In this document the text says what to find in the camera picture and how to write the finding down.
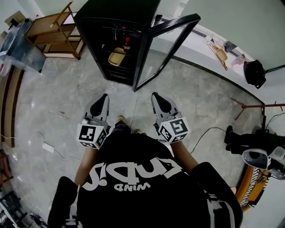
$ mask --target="black backpack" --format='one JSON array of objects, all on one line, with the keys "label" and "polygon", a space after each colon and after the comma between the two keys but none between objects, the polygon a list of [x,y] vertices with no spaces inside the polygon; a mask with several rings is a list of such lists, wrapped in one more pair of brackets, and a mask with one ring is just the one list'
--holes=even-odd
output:
[{"label": "black backpack", "polygon": [[258,60],[244,62],[244,74],[248,84],[254,85],[257,89],[266,82],[265,71]]}]

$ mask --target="gray marble floor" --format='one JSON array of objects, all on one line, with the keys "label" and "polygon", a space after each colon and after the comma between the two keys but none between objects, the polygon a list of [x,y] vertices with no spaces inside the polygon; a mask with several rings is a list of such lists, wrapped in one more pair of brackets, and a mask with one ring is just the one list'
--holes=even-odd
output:
[{"label": "gray marble floor", "polygon": [[[79,161],[62,160],[42,149],[40,132],[45,141],[64,157],[81,159],[84,148],[76,142],[77,124],[85,105],[97,94],[110,96],[108,123],[123,114],[132,129],[141,129],[158,138],[151,107],[152,92],[170,96],[187,118],[191,134],[184,140],[192,151],[199,137],[212,126],[226,129],[233,125],[239,133],[251,133],[261,122],[260,109],[246,110],[234,121],[240,107],[231,97],[245,103],[258,102],[220,78],[193,66],[171,60],[152,82],[134,93],[131,87],[106,81],[87,48],[80,61],[49,58],[42,74],[26,72],[20,88],[14,149],[10,154],[14,179],[12,186],[26,207],[45,220],[61,176],[74,179]],[[242,158],[224,149],[224,132],[210,130],[200,141],[193,156],[198,162],[209,161],[230,186],[235,186],[243,167]]]}]

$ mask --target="open glass door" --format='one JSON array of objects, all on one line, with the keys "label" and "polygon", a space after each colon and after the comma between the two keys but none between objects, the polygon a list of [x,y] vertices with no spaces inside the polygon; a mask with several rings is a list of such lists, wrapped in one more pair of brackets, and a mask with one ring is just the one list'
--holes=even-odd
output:
[{"label": "open glass door", "polygon": [[192,14],[150,28],[145,38],[143,67],[134,79],[134,91],[159,75],[200,19],[198,14]]}]

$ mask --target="black refrigerator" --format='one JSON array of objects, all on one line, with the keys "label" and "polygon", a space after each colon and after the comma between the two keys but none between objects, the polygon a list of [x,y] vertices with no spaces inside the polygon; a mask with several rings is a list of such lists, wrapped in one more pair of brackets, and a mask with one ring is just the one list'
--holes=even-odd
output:
[{"label": "black refrigerator", "polygon": [[201,19],[192,14],[160,20],[159,3],[89,0],[77,12],[78,31],[106,80],[133,91],[142,88],[159,75]]}]

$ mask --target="white power cable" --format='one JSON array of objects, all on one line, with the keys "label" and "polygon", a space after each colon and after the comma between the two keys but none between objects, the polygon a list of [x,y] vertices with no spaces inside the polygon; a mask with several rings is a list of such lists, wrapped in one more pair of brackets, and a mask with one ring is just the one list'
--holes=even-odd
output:
[{"label": "white power cable", "polygon": [[[41,136],[41,139],[42,139],[43,144],[44,144],[44,143],[45,143],[45,140],[44,140],[44,137],[42,136],[41,133],[36,132],[36,133],[34,133],[34,134],[28,134],[28,135],[35,135],[35,134],[39,134],[39,135]],[[1,135],[1,136],[4,137],[5,139],[18,138],[18,137],[5,137],[4,135]],[[53,151],[55,151],[55,152],[58,154],[58,156],[60,156],[60,158],[63,159],[63,160],[74,159],[74,160],[77,160],[77,161],[81,161],[80,159],[77,159],[77,158],[74,158],[74,157],[64,158],[64,157],[62,157],[62,156],[60,155],[60,153],[57,152],[55,149],[54,149]]]}]

